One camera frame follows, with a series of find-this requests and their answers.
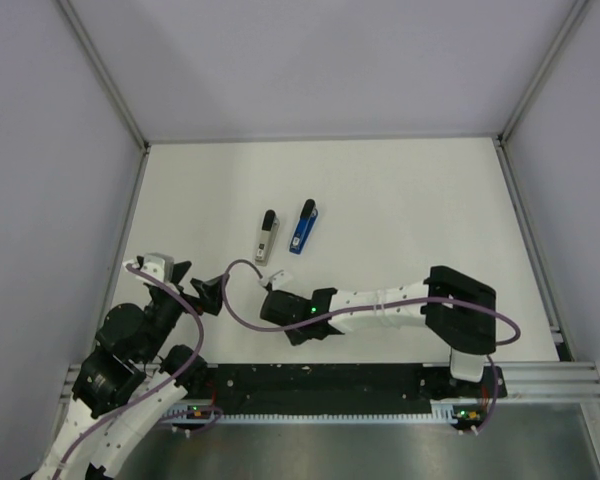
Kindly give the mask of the grey black stapler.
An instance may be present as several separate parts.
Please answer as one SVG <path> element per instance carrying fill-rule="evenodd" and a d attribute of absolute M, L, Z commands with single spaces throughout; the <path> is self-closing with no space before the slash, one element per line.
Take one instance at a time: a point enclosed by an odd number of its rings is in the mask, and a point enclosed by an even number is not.
<path fill-rule="evenodd" d="M 276 211 L 273 209 L 267 210 L 264 214 L 256 242 L 254 254 L 254 263 L 256 265 L 265 266 L 268 263 L 279 225 L 280 222 Z"/>

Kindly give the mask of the blue black stapler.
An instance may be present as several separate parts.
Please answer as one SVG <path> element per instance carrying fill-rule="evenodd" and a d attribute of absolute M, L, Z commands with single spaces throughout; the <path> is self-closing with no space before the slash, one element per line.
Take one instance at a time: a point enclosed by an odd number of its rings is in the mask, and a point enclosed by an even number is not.
<path fill-rule="evenodd" d="M 318 218 L 319 211 L 314 199 L 307 199 L 303 205 L 298 222 L 289 244 L 289 252 L 300 255 Z"/>

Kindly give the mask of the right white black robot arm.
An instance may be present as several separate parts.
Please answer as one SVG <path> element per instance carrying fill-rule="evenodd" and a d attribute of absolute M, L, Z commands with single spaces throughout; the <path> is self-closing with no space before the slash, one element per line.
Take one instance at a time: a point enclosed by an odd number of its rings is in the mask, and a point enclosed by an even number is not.
<path fill-rule="evenodd" d="M 496 291 L 447 266 L 434 266 L 411 285 L 375 291 L 316 289 L 309 298 L 270 287 L 260 318 L 278 327 L 324 316 L 286 332 L 292 345 L 372 328 L 424 327 L 450 347 L 446 380 L 467 396 L 484 380 L 483 364 L 496 350 Z"/>

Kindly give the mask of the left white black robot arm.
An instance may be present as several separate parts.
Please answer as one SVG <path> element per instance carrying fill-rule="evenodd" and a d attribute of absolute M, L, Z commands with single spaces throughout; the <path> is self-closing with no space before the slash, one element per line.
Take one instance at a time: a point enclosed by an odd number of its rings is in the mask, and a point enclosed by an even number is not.
<path fill-rule="evenodd" d="M 144 307 L 113 307 L 97 331 L 96 346 L 82 362 L 64 421 L 33 479 L 114 479 L 146 434 L 184 399 L 206 387 L 207 365 L 199 346 L 173 346 L 153 375 L 144 366 L 159 357 L 181 315 L 199 322 L 221 311 L 222 277 L 181 281 L 188 261 L 150 253 L 127 260 L 124 270 L 143 281 Z"/>

